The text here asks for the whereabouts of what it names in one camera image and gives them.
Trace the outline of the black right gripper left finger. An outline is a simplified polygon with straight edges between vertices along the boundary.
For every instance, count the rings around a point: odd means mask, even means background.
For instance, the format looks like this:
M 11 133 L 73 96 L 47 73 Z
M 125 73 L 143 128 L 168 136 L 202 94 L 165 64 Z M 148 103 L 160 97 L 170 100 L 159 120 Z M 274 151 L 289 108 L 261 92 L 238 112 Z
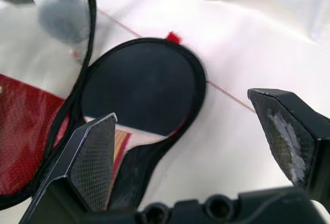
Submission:
M 52 165 L 21 223 L 80 223 L 108 204 L 114 160 L 114 113 L 76 129 Z

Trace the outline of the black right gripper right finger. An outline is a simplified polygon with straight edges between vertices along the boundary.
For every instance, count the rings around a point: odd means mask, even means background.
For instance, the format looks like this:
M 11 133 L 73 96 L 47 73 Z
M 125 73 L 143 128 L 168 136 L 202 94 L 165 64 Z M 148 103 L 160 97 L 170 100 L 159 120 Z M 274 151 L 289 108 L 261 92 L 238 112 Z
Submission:
M 252 88 L 247 93 L 285 176 L 313 200 L 329 203 L 329 118 L 293 92 Z

